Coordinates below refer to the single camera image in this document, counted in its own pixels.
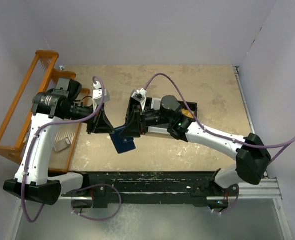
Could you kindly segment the blue leather card holder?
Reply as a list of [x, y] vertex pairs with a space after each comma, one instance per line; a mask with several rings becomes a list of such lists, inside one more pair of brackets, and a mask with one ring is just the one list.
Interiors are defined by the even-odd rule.
[[117, 127], [115, 128], [114, 133], [109, 135], [118, 154], [124, 154], [136, 149], [133, 137], [121, 137], [121, 132], [124, 129], [125, 126]]

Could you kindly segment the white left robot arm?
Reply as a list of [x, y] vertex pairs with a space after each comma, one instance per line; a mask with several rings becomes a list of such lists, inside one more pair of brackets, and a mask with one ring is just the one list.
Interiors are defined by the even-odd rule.
[[79, 196], [90, 192], [90, 183], [81, 173], [67, 173], [49, 179], [48, 170], [55, 138], [62, 125], [86, 124], [88, 134], [114, 134], [104, 105], [110, 96], [102, 79], [94, 76], [92, 105], [77, 104], [82, 85], [61, 78], [56, 88], [39, 92], [32, 101], [30, 135], [23, 160], [13, 179], [6, 180], [3, 189], [22, 201], [54, 205], [70, 191]]

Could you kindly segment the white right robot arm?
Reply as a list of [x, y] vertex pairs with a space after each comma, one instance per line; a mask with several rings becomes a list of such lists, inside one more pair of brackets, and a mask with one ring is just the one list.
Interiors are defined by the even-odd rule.
[[235, 161], [234, 165], [215, 172], [209, 188], [216, 196], [221, 196], [230, 186], [239, 183], [259, 185], [272, 161], [258, 135], [234, 135], [200, 126], [194, 112], [173, 95], [164, 96], [158, 109], [154, 109], [150, 99], [141, 94], [130, 97], [120, 137], [139, 138], [150, 127], [158, 125], [166, 125], [167, 132], [176, 140], [206, 146]]

